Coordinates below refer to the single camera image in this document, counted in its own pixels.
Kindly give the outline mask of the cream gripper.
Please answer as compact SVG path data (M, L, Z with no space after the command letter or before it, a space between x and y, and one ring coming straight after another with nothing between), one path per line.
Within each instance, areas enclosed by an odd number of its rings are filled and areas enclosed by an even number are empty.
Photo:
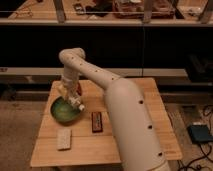
M61 84L57 87L58 92L62 96L63 99L68 98L68 93L77 92L77 84L78 77L74 76L71 78L67 78L65 76L61 77ZM69 103L71 105L79 105L80 104L80 96L78 94L71 94L69 96Z

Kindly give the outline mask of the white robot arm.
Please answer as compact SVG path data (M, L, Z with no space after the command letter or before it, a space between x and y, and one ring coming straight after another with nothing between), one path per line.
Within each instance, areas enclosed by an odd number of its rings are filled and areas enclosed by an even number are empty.
M59 59L64 65L59 92L72 107L84 109L77 93L79 73L104 90L104 102L124 171L171 171L137 84L86 62L82 48L64 49Z

